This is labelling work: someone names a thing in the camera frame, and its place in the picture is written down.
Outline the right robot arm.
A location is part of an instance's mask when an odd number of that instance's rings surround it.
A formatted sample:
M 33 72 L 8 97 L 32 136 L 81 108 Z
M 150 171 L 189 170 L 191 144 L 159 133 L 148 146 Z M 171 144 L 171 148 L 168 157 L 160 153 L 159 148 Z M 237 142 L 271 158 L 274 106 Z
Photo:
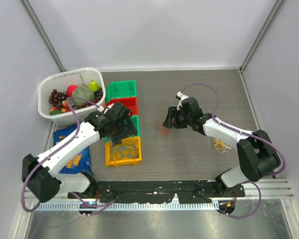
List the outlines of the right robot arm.
M 219 196 L 228 196 L 238 184 L 257 182 L 281 165 L 265 131 L 243 131 L 225 124 L 212 114 L 203 113 L 193 97 L 180 98 L 176 107 L 169 107 L 162 125 L 166 128 L 191 127 L 193 131 L 221 140 L 237 151 L 239 164 L 215 179 L 215 191 Z

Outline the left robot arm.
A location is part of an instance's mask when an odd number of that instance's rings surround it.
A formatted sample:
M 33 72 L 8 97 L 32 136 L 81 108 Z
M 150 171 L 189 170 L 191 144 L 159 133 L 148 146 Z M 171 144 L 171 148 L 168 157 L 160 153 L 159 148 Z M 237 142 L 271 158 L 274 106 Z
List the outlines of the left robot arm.
M 48 151 L 34 157 L 27 155 L 22 161 L 21 178 L 41 203 L 48 202 L 57 194 L 80 193 L 92 198 L 97 191 L 97 182 L 88 173 L 61 174 L 60 170 L 80 151 L 98 140 L 107 137 L 111 144 L 120 144 L 123 139 L 137 135 L 131 120 L 132 111 L 116 102 L 103 111 L 90 113 L 77 129 Z

